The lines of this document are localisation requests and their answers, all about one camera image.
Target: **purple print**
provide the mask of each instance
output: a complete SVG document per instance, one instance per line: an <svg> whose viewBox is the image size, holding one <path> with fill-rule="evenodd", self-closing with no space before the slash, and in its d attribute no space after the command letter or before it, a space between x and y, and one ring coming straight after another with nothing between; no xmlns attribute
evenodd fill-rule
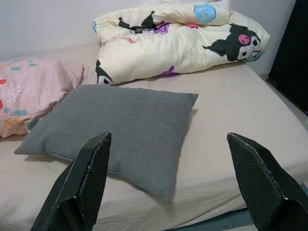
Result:
<svg viewBox="0 0 308 231"><path fill-rule="evenodd" d="M167 75L174 75L174 74L177 74L176 72L173 72L174 71L174 66L172 65L170 67L169 70L167 71L164 71L163 73L161 73L159 76L167 76Z"/></svg>
<svg viewBox="0 0 308 231"><path fill-rule="evenodd" d="M169 31L169 23L162 23L156 26L157 30L153 32L154 35L165 35Z"/></svg>

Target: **patterned pillowcase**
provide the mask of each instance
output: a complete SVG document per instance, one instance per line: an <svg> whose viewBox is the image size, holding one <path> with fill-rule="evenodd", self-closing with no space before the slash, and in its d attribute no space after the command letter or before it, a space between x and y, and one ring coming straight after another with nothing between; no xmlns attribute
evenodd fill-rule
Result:
<svg viewBox="0 0 308 231"><path fill-rule="evenodd" d="M0 136L29 132L80 82L83 65L53 59L0 64Z"/></svg>

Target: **blue circle print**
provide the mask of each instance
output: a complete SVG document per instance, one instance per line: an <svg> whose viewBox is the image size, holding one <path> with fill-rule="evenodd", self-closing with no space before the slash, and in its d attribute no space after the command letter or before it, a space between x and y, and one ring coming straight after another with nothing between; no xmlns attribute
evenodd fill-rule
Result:
<svg viewBox="0 0 308 231"><path fill-rule="evenodd" d="M92 22L92 28L93 28L94 32L96 33L96 22Z"/></svg>
<svg viewBox="0 0 308 231"><path fill-rule="evenodd" d="M196 5L193 12L198 21L204 24L212 22L216 17L216 10L210 4Z"/></svg>
<svg viewBox="0 0 308 231"><path fill-rule="evenodd" d="M258 60L262 55L263 55L263 52L259 52L255 57L249 56L249 57L245 60L245 62L254 62L254 61Z"/></svg>

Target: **black object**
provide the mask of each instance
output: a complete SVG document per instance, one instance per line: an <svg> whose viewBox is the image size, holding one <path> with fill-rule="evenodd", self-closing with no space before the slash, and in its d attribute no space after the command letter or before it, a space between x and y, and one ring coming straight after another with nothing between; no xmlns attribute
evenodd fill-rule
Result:
<svg viewBox="0 0 308 231"><path fill-rule="evenodd" d="M236 178L259 231L308 231L308 197L269 150L229 133Z"/></svg>
<svg viewBox="0 0 308 231"><path fill-rule="evenodd" d="M282 38L269 82L308 115L308 1L297 0Z"/></svg>
<svg viewBox="0 0 308 231"><path fill-rule="evenodd" d="M96 136L54 183L31 231L91 231L106 183L110 132Z"/></svg>
<svg viewBox="0 0 308 231"><path fill-rule="evenodd" d="M154 23L153 16L155 11L152 11L149 16L147 16L141 23L141 26L130 26L130 24L125 23L122 17L119 17L119 26L131 30L133 34L142 34L143 31L157 30L156 24Z"/></svg>

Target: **beige bed sheet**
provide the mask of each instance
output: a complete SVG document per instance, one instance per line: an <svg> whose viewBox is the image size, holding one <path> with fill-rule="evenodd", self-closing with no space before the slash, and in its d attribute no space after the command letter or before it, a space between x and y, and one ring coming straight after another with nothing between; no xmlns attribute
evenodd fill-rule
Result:
<svg viewBox="0 0 308 231"><path fill-rule="evenodd" d="M88 65L94 83L97 46L55 51ZM163 205L122 179L107 178L95 231L162 231L245 207L226 136L236 132L267 147L299 183L308 179L308 132L279 97L247 65L139 80L122 87L196 92L185 137L174 203ZM0 230L30 230L67 162L13 152L23 136L0 139Z"/></svg>

